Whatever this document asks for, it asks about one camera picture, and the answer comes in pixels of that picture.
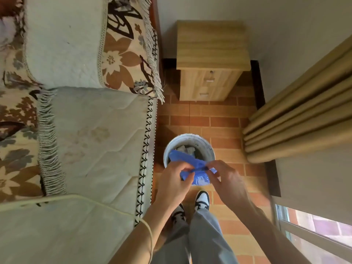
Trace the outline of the person's left hand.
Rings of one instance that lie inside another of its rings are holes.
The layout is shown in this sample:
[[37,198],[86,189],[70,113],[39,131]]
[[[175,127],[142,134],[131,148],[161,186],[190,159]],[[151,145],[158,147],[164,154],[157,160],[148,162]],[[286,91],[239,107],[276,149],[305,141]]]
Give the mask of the person's left hand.
[[170,162],[158,180],[155,204],[172,212],[184,200],[189,190],[182,189],[181,171],[190,171],[194,167],[186,162]]

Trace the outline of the person's right hand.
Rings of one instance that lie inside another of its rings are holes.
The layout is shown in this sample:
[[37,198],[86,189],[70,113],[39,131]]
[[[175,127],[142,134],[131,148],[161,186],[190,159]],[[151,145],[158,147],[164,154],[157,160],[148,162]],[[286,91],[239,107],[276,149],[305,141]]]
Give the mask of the person's right hand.
[[206,165],[209,168],[206,172],[213,172],[220,180],[220,189],[215,191],[222,202],[240,219],[250,215],[255,206],[238,171],[222,160],[214,160]]

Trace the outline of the blue plastic bag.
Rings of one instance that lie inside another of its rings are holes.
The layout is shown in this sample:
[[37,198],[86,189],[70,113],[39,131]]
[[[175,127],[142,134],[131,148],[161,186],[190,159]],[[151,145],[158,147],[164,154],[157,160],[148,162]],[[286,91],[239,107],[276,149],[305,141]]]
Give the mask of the blue plastic bag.
[[190,171],[181,171],[179,176],[184,181],[187,179],[189,174],[194,173],[193,186],[206,186],[210,184],[210,180],[208,174],[206,173],[209,168],[207,167],[207,163],[195,157],[195,155],[190,155],[186,152],[182,152],[179,150],[171,150],[169,153],[169,160],[171,162],[186,162],[192,165],[194,168]]

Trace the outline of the person's left forearm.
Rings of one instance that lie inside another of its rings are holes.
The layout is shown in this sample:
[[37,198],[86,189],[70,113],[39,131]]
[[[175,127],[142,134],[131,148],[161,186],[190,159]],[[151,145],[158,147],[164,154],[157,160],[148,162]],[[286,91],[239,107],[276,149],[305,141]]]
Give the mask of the person's left forearm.
[[182,199],[157,199],[108,264],[150,264],[156,242]]

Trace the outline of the person's right forearm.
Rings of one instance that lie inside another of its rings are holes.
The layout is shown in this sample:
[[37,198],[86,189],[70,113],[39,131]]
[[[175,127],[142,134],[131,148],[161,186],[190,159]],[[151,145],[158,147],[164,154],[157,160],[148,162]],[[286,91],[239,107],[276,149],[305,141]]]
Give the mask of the person's right forearm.
[[251,201],[226,205],[250,231],[271,264],[311,264]]

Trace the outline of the black and white sneaker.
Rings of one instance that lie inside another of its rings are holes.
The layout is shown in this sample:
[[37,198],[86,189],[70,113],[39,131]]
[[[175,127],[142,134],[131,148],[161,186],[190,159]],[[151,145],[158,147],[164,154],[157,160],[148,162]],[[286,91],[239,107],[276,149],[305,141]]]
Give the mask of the black and white sneaker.
[[183,207],[183,204],[180,203],[176,209],[171,213],[171,220],[173,225],[176,225],[177,223],[186,223],[186,213],[185,209]]
[[209,211],[210,207],[210,197],[209,193],[205,190],[200,190],[195,199],[195,211],[207,210]]

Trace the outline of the crumpled white paper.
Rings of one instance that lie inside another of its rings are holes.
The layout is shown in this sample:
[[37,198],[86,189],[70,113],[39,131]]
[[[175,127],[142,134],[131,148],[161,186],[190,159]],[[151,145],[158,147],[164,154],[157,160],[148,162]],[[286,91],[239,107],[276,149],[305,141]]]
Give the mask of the crumpled white paper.
[[177,147],[176,150],[183,152],[183,153],[186,153],[187,155],[191,155],[195,158],[195,152],[196,152],[195,147],[182,145],[182,146]]

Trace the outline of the white plastic bucket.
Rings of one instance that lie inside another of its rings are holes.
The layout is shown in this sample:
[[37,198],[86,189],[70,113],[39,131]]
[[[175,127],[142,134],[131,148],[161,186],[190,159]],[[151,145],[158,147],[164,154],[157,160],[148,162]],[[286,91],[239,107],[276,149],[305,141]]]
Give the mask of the white plastic bucket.
[[199,135],[186,133],[181,134],[172,139],[165,148],[163,155],[164,167],[171,162],[169,160],[169,153],[179,146],[192,146],[196,148],[195,157],[204,160],[206,163],[215,160],[215,153],[210,143]]

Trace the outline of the grey trousers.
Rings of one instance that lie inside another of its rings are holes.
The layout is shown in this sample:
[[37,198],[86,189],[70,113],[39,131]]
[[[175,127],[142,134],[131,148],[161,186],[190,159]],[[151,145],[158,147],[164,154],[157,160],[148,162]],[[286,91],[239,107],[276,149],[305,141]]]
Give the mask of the grey trousers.
[[207,210],[193,214],[190,224],[173,225],[151,264],[239,264],[223,237],[218,220]]

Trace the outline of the white quilted seat pad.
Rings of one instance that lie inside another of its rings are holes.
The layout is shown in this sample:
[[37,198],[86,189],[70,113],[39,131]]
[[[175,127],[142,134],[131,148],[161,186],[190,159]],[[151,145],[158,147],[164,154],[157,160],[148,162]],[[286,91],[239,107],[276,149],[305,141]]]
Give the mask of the white quilted seat pad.
[[156,128],[155,97],[111,89],[59,89],[53,99],[67,192],[142,217]]

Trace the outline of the beige pleated curtain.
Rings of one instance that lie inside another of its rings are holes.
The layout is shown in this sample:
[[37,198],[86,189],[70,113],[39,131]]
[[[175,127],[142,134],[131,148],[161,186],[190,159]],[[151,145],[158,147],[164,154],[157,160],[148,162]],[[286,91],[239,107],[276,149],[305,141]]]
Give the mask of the beige pleated curtain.
[[243,138],[249,163],[352,140],[352,35],[255,112]]

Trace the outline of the light wooden nightstand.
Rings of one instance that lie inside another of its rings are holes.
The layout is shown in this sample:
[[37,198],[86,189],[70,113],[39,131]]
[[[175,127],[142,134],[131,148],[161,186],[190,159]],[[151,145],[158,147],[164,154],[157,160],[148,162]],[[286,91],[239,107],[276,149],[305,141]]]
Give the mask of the light wooden nightstand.
[[176,60],[180,101],[224,101],[251,70],[247,28],[240,21],[179,20]]

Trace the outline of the brown floral fringed blanket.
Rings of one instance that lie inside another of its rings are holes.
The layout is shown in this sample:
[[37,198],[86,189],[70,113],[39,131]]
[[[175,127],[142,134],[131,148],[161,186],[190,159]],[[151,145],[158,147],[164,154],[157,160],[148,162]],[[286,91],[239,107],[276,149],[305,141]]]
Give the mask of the brown floral fringed blanket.
[[[28,74],[24,1],[0,0],[0,206],[24,200],[39,205],[50,196],[69,194],[52,111],[53,99],[64,87],[45,89]],[[108,0],[104,88],[98,89],[164,101],[150,5],[151,0]]]

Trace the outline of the cream piped cushion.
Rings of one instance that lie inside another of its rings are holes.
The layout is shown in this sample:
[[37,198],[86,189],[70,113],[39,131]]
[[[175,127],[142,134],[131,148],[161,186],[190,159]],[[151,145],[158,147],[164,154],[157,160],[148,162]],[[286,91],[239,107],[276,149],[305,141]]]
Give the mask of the cream piped cushion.
[[135,225],[84,199],[0,207],[0,264],[108,264]]

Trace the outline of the white backrest cushion cover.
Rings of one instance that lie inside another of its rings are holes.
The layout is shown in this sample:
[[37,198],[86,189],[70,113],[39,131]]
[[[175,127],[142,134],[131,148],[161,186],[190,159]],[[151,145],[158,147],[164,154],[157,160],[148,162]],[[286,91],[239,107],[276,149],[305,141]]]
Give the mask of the white backrest cushion cover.
[[25,0],[24,60],[45,89],[104,88],[108,0]]

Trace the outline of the white window frame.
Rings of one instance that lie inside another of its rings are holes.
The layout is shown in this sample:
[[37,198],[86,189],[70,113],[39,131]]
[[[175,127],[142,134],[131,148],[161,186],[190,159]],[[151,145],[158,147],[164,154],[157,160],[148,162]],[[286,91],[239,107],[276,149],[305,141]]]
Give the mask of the white window frame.
[[275,204],[276,224],[312,264],[352,264],[352,223]]

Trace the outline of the reddish wooden sofa frame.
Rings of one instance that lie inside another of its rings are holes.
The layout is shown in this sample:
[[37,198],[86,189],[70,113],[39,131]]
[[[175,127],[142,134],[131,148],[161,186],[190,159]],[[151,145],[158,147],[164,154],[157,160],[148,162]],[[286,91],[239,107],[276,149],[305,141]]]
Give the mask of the reddish wooden sofa frame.
[[150,13],[149,17],[151,20],[151,24],[157,32],[159,76],[160,76],[162,85],[165,86],[165,72],[164,72],[164,66],[162,63],[162,60],[163,60],[162,35],[161,35],[160,18],[159,18],[157,0],[151,0],[149,13]]

